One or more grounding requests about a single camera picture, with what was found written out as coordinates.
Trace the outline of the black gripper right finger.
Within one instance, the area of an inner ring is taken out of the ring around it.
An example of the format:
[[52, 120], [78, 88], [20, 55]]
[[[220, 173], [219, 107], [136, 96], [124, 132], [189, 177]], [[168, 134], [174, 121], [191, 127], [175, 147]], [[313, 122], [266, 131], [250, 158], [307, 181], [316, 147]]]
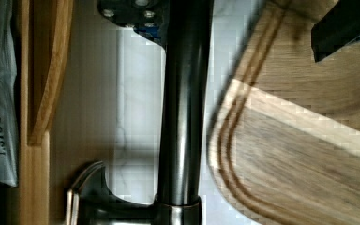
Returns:
[[360, 41], [360, 0], [338, 0], [311, 29], [316, 62], [357, 41]]

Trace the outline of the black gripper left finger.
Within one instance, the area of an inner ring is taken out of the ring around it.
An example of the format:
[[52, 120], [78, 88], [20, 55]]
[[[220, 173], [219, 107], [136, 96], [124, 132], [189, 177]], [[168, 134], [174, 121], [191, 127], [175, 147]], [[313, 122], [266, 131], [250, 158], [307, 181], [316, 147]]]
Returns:
[[111, 23], [166, 46], [169, 0], [98, 0], [97, 9]]

